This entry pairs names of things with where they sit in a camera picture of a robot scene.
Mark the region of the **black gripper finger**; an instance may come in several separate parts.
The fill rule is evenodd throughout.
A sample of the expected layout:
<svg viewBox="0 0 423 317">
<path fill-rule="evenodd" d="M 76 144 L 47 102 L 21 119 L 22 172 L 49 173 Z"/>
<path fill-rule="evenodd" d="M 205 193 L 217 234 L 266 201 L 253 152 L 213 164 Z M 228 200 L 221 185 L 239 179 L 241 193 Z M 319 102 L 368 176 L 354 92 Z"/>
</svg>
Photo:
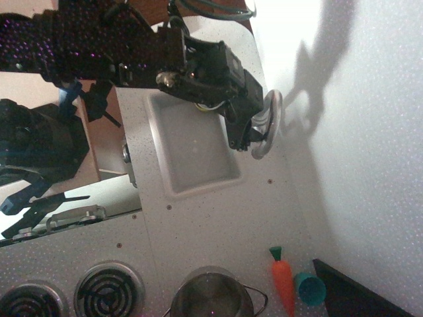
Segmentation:
<svg viewBox="0 0 423 317">
<path fill-rule="evenodd" d="M 236 151 L 247 151 L 249 139 L 250 118 L 244 114 L 226 112 L 226 132 L 229 147 Z"/>
<path fill-rule="evenodd" d="M 249 130 L 249 141 L 251 143 L 259 143 L 264 140 L 264 134 L 259 132 L 255 127 L 251 127 Z"/>
</svg>

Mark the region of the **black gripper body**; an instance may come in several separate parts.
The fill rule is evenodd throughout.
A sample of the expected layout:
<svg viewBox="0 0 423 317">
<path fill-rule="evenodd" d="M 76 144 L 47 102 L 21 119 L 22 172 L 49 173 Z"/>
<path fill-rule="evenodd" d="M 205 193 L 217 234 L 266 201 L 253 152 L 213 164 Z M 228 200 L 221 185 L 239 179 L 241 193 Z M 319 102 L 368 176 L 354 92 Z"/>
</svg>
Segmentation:
<svg viewBox="0 0 423 317">
<path fill-rule="evenodd" d="M 225 42 L 186 39 L 184 66 L 156 76 L 159 90 L 174 97 L 217 109 L 254 116 L 264 109 L 261 84 L 242 66 Z"/>
</svg>

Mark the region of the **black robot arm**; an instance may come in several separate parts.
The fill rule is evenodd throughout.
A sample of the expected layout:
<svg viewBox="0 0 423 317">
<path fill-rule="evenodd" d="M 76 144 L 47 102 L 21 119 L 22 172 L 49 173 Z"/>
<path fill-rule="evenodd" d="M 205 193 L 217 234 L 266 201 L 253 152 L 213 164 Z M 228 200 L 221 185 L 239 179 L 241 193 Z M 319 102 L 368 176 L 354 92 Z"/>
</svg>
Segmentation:
<svg viewBox="0 0 423 317">
<path fill-rule="evenodd" d="M 234 150 L 266 138 L 252 124 L 264 108 L 260 83 L 225 42 L 192 37 L 176 10 L 156 30 L 117 1 L 60 1 L 31 17 L 2 13 L 1 70 L 37 73 L 57 87 L 80 79 L 158 89 L 223 116 Z"/>
</svg>

